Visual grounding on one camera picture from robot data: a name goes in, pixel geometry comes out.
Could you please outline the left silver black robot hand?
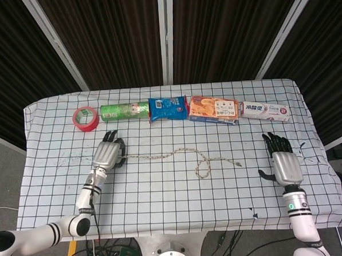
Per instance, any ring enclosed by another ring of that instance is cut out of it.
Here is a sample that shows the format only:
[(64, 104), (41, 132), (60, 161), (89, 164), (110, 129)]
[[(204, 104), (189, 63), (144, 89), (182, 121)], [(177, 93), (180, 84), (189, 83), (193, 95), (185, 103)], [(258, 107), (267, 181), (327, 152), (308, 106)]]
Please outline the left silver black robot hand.
[(100, 167), (106, 171), (117, 169), (125, 164), (126, 150), (122, 138), (116, 137), (118, 131), (108, 131), (93, 156), (94, 168)]

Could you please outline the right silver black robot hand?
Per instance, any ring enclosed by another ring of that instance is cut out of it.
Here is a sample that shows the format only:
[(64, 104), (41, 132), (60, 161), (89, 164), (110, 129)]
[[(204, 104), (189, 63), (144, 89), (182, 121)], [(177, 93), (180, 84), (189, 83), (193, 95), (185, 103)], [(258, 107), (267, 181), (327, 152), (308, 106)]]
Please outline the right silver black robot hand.
[(279, 137), (271, 132), (262, 134), (268, 152), (273, 161), (274, 174), (267, 175), (263, 170), (258, 170), (261, 178), (277, 182), (288, 189), (298, 189), (303, 181), (298, 157), (293, 152), (291, 144), (285, 137)]

